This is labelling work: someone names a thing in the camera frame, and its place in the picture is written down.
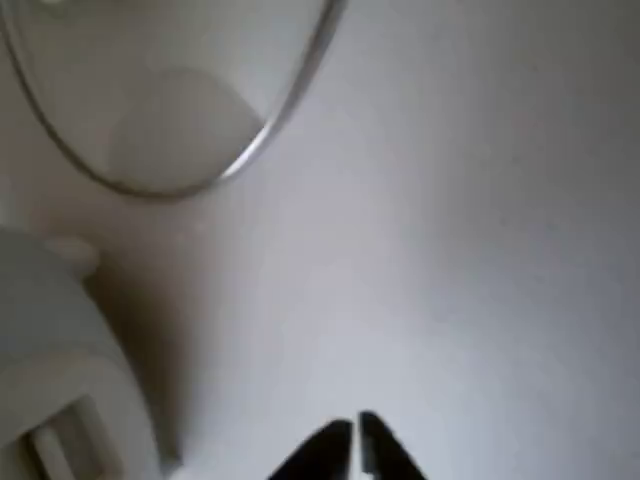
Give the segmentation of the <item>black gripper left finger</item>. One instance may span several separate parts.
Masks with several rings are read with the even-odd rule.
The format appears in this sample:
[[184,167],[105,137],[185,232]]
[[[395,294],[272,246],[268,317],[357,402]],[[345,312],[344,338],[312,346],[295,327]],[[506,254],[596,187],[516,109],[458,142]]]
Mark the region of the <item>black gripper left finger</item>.
[[268,479],[347,479],[352,439],[351,420],[332,420],[304,440],[268,476]]

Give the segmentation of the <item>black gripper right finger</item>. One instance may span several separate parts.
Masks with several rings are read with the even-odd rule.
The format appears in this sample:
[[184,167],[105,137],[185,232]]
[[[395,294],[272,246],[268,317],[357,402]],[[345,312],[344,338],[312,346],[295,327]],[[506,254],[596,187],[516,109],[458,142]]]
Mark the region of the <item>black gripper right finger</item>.
[[372,479],[427,480],[392,429],[375,412],[358,416],[362,472]]

